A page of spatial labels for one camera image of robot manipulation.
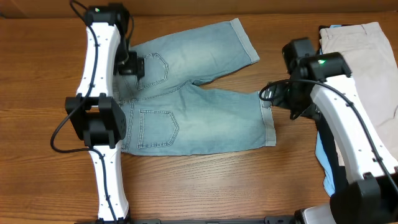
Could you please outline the light blue denim shorts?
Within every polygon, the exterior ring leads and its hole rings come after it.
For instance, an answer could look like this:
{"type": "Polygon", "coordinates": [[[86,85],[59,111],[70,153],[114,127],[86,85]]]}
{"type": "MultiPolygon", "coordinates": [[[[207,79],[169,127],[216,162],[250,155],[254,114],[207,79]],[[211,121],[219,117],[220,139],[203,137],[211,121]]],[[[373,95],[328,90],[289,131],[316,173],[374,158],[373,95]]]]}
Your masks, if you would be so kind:
{"type": "Polygon", "coordinates": [[[123,152],[189,156],[275,146],[271,107],[258,92],[203,89],[258,62],[239,19],[159,37],[132,50],[144,59],[144,76],[113,80],[127,119],[123,152]]]}

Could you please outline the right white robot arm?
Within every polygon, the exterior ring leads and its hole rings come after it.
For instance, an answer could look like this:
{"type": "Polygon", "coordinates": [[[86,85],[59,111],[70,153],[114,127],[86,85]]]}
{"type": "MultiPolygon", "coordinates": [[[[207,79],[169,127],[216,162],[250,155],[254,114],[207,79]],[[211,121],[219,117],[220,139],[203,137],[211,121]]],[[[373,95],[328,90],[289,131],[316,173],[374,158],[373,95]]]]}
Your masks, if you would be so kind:
{"type": "Polygon", "coordinates": [[[351,70],[338,53],[318,55],[308,39],[282,49],[288,79],[269,83],[262,99],[299,116],[323,118],[340,149],[347,187],[324,205],[297,210],[292,223],[392,223],[397,221],[397,160],[366,114],[351,70]]]}

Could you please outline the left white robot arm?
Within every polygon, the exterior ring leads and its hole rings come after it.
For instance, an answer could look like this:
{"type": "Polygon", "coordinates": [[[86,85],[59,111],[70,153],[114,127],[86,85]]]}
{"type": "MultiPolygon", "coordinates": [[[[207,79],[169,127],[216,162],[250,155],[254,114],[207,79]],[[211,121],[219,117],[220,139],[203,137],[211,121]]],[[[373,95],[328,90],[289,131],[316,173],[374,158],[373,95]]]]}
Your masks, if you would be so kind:
{"type": "Polygon", "coordinates": [[[121,172],[127,120],[114,99],[113,78],[141,79],[144,59],[129,50],[134,19],[121,3],[87,7],[80,18],[87,32],[85,66],[76,95],[65,100],[65,119],[93,161],[99,196],[95,222],[131,223],[121,172]]]}

